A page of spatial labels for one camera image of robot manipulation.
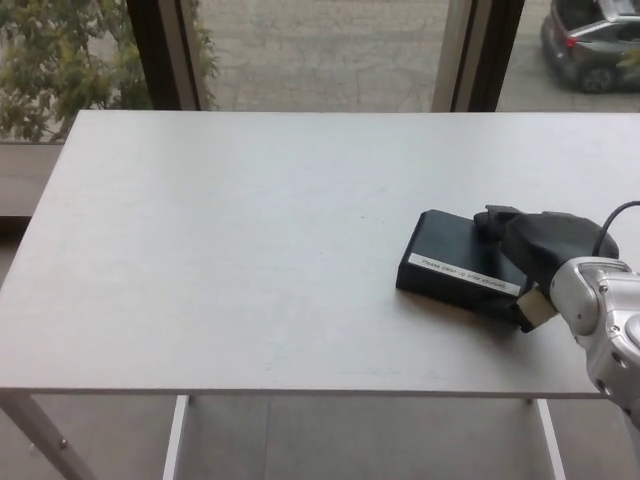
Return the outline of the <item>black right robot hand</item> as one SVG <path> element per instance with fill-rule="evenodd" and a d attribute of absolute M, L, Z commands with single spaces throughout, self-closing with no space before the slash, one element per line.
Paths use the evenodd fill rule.
<path fill-rule="evenodd" d="M 561 212 L 524 213 L 488 205 L 473 217 L 480 238 L 500 252 L 527 278 L 525 290 L 538 286 L 550 301 L 552 279 L 568 261 L 591 257 L 601 227 L 590 219 Z"/>

